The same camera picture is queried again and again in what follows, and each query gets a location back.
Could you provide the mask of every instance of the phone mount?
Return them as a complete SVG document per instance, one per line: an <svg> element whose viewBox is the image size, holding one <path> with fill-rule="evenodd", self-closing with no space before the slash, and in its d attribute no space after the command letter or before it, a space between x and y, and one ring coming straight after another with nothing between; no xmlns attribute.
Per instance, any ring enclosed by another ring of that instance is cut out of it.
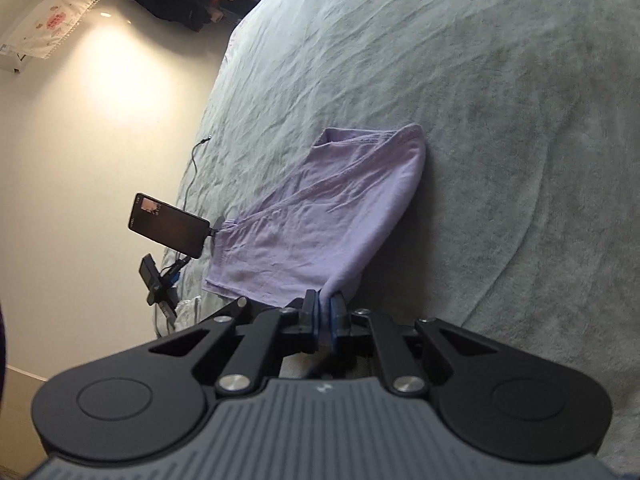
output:
<svg viewBox="0 0 640 480"><path fill-rule="evenodd" d="M178 293L174 285L180 277L180 270L190 261L189 256L177 260L163 275L160 275L151 254L147 254L140 262L140 277L149 291L146 303L157 304L171 326L175 323L175 309L178 306Z"/></svg>
<svg viewBox="0 0 640 480"><path fill-rule="evenodd" d="M277 378L318 349L319 300L239 298L203 322L72 368L36 394L50 458L33 479L609 480L611 418L586 375L438 319L330 305L334 363L371 377Z"/></svg>

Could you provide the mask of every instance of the black cable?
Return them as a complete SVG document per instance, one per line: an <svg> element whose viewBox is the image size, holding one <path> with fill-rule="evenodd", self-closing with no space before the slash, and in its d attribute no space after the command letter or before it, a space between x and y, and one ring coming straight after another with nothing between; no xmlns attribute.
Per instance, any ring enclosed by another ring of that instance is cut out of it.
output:
<svg viewBox="0 0 640 480"><path fill-rule="evenodd" d="M184 191L184 200L182 201L182 210L183 211L185 211L185 209L187 207L187 197L189 195L189 191L191 190L191 186L193 186L193 183L196 181L196 177L198 176L198 165L196 164L196 159L195 159L196 150L198 149L198 146L200 146L201 144L204 144L205 142L209 142L210 140L211 140L211 136L205 137L204 139L200 140L199 142L196 142L194 147L191 149L191 160L189 162L189 165L187 166L187 171L189 171L189 167L191 166L191 164L193 164L193 169L195 171L193 173L193 178L191 179L191 182L187 186L187 189ZM175 253L174 262L172 264L169 264L169 265L163 267L160 270L160 275L162 275L162 273L165 270L167 270L170 267L174 266L178 262L178 260L180 260L180 255L181 255L181 253Z"/></svg>

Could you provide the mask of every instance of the circular cap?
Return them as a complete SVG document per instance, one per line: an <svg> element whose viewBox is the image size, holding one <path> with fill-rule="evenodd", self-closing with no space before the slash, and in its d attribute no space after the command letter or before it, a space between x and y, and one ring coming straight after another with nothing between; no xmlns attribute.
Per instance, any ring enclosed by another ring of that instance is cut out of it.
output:
<svg viewBox="0 0 640 480"><path fill-rule="evenodd" d="M221 377L218 381L220 388L226 390L228 392L237 392L238 390L244 390L251 384L249 377L240 375L240 374L232 374L225 375Z"/></svg>
<svg viewBox="0 0 640 480"><path fill-rule="evenodd" d="M412 394L424 388L424 381L414 375L403 375L394 381L393 387L404 394Z"/></svg>
<svg viewBox="0 0 640 480"><path fill-rule="evenodd" d="M80 391L78 406L98 420L126 420L145 411L152 398L151 389L134 379L104 379Z"/></svg>
<svg viewBox="0 0 640 480"><path fill-rule="evenodd" d="M562 411L566 395L557 386L534 379L514 379L494 390L494 404L518 420L545 420Z"/></svg>

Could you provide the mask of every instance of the purple towel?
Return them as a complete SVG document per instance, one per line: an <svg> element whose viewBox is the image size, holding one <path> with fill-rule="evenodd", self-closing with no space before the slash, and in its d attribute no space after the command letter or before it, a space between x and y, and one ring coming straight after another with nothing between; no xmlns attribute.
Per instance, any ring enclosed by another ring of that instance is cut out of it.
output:
<svg viewBox="0 0 640 480"><path fill-rule="evenodd" d="M414 195L425 149L417 124L326 129L271 194L225 222L203 288L273 306L309 288L323 308L336 292L349 300Z"/></svg>

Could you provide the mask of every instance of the silver bolt head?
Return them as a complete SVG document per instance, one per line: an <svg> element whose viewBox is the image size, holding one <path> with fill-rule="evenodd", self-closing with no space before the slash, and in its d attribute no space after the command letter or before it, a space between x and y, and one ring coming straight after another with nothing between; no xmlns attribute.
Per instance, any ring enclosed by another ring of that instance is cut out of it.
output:
<svg viewBox="0 0 640 480"><path fill-rule="evenodd" d="M237 392L248 388L251 384L249 377L240 374L231 374L220 377L218 381L220 388L228 392Z"/></svg>
<svg viewBox="0 0 640 480"><path fill-rule="evenodd" d="M412 394L424 388L424 381L414 375L403 375L394 381L393 387L398 392Z"/></svg>

